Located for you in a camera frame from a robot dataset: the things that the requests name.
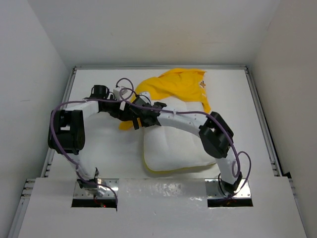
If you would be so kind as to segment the white pillow yellow edge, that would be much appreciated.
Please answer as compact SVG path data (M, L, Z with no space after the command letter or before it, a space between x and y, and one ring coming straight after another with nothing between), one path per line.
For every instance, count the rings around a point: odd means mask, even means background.
M216 163L209 156L199 137L169 126L143 129L143 160L151 172L178 172L192 168L206 168Z

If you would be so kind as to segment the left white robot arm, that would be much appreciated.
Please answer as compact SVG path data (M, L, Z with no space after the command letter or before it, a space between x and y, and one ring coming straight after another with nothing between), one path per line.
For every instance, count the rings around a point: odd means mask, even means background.
M90 192L111 188L102 183L98 169L91 165L90 160L82 159L79 155L86 140L85 120L101 112L121 121L133 119L129 107L124 105L130 98L127 92L136 94L134 88L117 85L111 91L104 85L94 85L89 97L81 101L65 102L65 109L57 106L51 112L48 145L66 158L78 176L80 187Z

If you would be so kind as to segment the yellow pillowcase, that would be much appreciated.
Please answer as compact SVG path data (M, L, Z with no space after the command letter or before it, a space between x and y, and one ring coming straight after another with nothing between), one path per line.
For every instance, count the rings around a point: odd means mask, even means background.
M149 92L154 101L175 97L183 102L199 102L201 111L211 112L205 90L206 71L197 68L174 68L158 77L142 81L135 89L137 94Z

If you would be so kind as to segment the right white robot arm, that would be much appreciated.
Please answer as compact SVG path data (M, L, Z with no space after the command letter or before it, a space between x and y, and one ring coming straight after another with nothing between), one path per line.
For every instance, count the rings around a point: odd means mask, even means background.
M220 170L222 189L233 194L242 180L238 152L233 144L234 133L220 114L201 111L183 112L169 108L165 103L150 103L143 95L138 95L130 104L134 128L137 119L142 127L173 127L200 138L205 152L215 158Z

